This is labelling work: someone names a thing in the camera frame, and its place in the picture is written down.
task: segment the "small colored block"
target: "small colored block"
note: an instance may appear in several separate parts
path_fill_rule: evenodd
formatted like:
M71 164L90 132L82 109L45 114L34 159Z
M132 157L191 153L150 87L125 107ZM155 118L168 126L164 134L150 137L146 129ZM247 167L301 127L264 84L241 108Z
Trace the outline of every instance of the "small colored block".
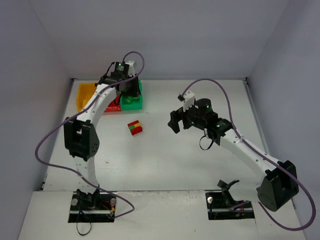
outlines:
M143 130L143 129L142 129L141 126L135 127L134 129L132 129L131 134L132 134L132 135L135 135L135 134L141 133L142 130Z
M125 98L125 103L126 104L131 104L134 101L134 98L132 96L128 96Z
M130 123L128 124L128 127L133 126L133 125L138 124L138 123L139 123L138 120L137 120L137 121L130 122Z

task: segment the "white robotic arm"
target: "white robotic arm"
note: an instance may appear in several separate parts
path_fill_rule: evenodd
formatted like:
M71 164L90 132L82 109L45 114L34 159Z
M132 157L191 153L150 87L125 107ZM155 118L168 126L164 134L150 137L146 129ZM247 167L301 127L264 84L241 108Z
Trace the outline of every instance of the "white robotic arm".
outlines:
M136 89L139 88L138 76L131 82L121 83L121 81L136 75L134 64L134 61L116 62L114 72L110 76L104 74L96 84L95 93L84 107L87 111L64 125L65 148L73 156L77 171L94 186L99 186L96 177L95 155L100 142L96 127L108 105L116 98L117 90L121 94L136 93ZM117 82L120 82L117 89L110 87L103 91L110 84ZM85 201L86 208L95 208L99 191L84 182L81 177L78 178L77 194Z
M168 126L177 134L180 131L179 121L182 121L183 128L189 129L196 127L204 131L204 135L216 143L218 146L227 149L242 160L258 176L258 186L252 186L252 194L247 196L246 200L259 201L271 211L277 211L287 201L294 197L298 192L298 184L283 173L279 168L267 162L257 153L252 151L244 142L243 136L239 135L233 129L231 122L227 119L218 117L218 114L212 110L211 101L207 98L195 99L191 91L187 91L178 99L184 104L181 108L170 113L170 122ZM251 145L263 156L267 156L272 162L280 165L293 176L297 177L296 167L290 162L280 162L278 159L267 155L264 151L259 150L254 144L247 139L246 143ZM234 180L226 184L222 180L218 186L222 192L227 193L230 202L234 202L229 193L230 187L239 182Z
M96 97L99 98L93 104L93 106L88 111L81 114L77 118L77 120L82 122L90 121L90 123L93 124L94 128L97 127L98 121L105 112L106 108L117 96L116 89L114 87L108 88L106 91L104 91L103 94L99 95L99 92L107 86L107 84L97 85L95 93L93 94L93 96L84 108L87 108ZM98 148L99 144L93 145L91 149L98 150ZM96 178L95 157L92 156L87 161L85 161L82 157L75 156L73 160L75 162L77 171L81 173L84 176L84 178L87 179L90 183L92 183L95 186L98 186L99 184ZM96 191L96 188L87 185L80 177L78 183L78 189L85 194L93 194Z

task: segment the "gray wall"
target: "gray wall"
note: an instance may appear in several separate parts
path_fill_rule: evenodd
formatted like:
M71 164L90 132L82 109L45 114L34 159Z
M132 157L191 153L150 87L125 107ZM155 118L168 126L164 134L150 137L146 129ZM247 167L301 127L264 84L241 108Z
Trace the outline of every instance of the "gray wall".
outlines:
M14 240L44 177L36 144L61 120L70 80L27 0L0 1L0 35L0 238Z
M143 78L247 77L288 0L30 0L72 77L126 52Z
M320 209L320 1L291 0L263 50L249 88L271 153L294 162ZM301 223L311 216L300 192ZM318 240L320 217L305 231Z

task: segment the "purple cable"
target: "purple cable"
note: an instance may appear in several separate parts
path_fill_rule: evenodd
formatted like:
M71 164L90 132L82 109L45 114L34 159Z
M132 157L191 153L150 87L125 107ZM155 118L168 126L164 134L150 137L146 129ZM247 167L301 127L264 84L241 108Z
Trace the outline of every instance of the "purple cable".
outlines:
M250 203L250 202L249 202L249 201L244 201L244 202L242 202L242 203L239 203L239 204L237 204L237 205L234 205L234 206L230 207L229 210L230 210L230 211L233 211L233 210L235 210L236 208L239 208L239 207L241 207L241 206L243 206L243 205L246 205L246 204L248 204L248 203Z
M198 80L195 80L193 81L192 83L189 84L189 86L186 87L186 89L183 91L183 93L181 94L182 96L186 93L186 91L195 83L197 82L200 82L200 81L203 81L203 80L206 80L206 81L211 81L211 82L214 82L215 84L217 84L220 89L223 91L224 93L224 96L225 96L225 99L226 99L226 103L228 105L228 111L229 111L229 117L230 117L230 122L232 124L232 128L235 132L235 134L238 136L238 138L240 139L241 138L241 135L239 134L236 126L235 126L235 123L234 123L234 120L232 118L232 113L231 113L231 105L230 105L230 101L229 101L229 97L225 91L225 89L222 87L222 85L217 82L216 80L213 80L213 79L210 79L210 78L200 78ZM293 176L290 172L288 172L287 170L285 170L283 167L281 167L280 165L274 163L273 161L271 161L268 157L266 157L265 155L261 154L259 151L257 151L253 146L251 146L245 139L242 140L242 142L249 148L251 149L254 153L258 154L261 158L263 158L264 160L266 160L268 163L272 164L273 166L275 166L276 168L280 169L282 172L284 172L285 174L287 174L295 183L297 183L300 188L305 192L306 196L308 197L309 201L310 201L310 204L311 204L311 208L312 208L312 214L311 214L311 217L310 217L310 220L303 226L300 226L300 227L296 227L296 228L292 228L292 227L287 227L287 226L284 226L282 224L280 224L279 222L277 222L271 215L270 213L267 211L267 209L262 205L261 202L258 202L259 205L261 206L261 208L264 210L264 212L268 215L268 217L275 223L277 224L279 227L285 229L285 230L288 230L288 231L300 231L300 230L304 230L306 228L308 228L313 222L314 220L316 219L316 214L317 214L317 210L316 210L316 205L315 205L315 201L313 200L311 194L309 193L309 191L306 189L306 187L295 177Z
M107 89L109 89L109 88L111 88L111 87L114 87L114 86L116 86L116 85L118 85L118 84L123 84L123 83L129 82L129 81L135 79L135 78L136 78L137 76L139 76L139 75L141 74L141 72L144 70L144 67L145 67L145 59L144 59L144 57L142 56L142 54L139 53L139 52L137 52L137 51L130 51L130 52L128 52L126 55L124 55L122 61L125 61L125 58L126 58L128 55L130 55L130 54L138 54L138 55L141 57L141 60L142 60L141 70L140 70L135 76L133 76L133 77L131 77L131 78L128 78L128 79L123 80L123 81L121 81L121 82L115 82L115 83L112 83L112 84L106 86L105 88L103 88L103 89L99 92L100 95L101 95L105 90L107 90ZM67 119L64 120L62 123L60 123L57 127L55 127L54 129L52 129L51 131L49 131L49 132L40 140L40 142L39 142L39 143L37 144L37 146L35 147L34 155L35 155L36 160L37 160L38 162L40 162L41 164L47 165L47 166L49 166L49 167L54 167L54 168L58 168L58 169L64 169L64 170L71 171L71 172L77 174L79 177L81 177L82 180L83 180L85 183L87 183L88 185L90 185L91 187L94 187L94 188L98 189L98 190L101 191L101 192L105 192L105 193L110 194L110 195L112 195L112 196L114 196L114 197L117 197L117 198L123 200L124 202L126 202L127 204L129 204L129 205L132 207L132 209L129 210L129 211L126 211L126 212L124 212L124 213L121 213L121 214L119 214L119 215L117 215L117 216L114 217L114 218L119 218L119 217L121 217L121 216L123 216L123 215L126 215L126 214L129 214L129 213L131 213L131 212L133 212L133 211L135 210L135 206L134 206L130 201L128 201L127 199L125 199L125 198L123 198L122 196L119 196L119 195L117 195L117 194L115 194L115 193L113 193L113 192L107 191L107 190L105 190L105 189L103 189L103 188L101 188L101 187L99 187L99 186L95 186L94 184L92 184L91 182L89 182L87 179L85 179L85 178L81 175L81 173L78 172L77 170L74 170L74 169L72 169L72 168L70 168L70 167L66 167L66 166L61 166L61 165L56 165L56 164L52 164L52 163L45 162L45 161L41 160L40 157L39 157L39 148L40 148L41 145L44 143L44 141L45 141L48 137L50 137L51 134L53 134L55 131L57 131L60 127L62 127L63 125L65 125L68 121L76 119L77 116L83 114L83 113L86 112L88 109L90 109L90 108L93 106L93 104L95 104L95 102L98 100L99 97L100 97L100 96L97 95L97 96L95 97L95 99L91 102L91 104L90 104L87 108L85 108L85 109L83 109L82 111L78 112L77 114L75 114L75 115L67 118Z

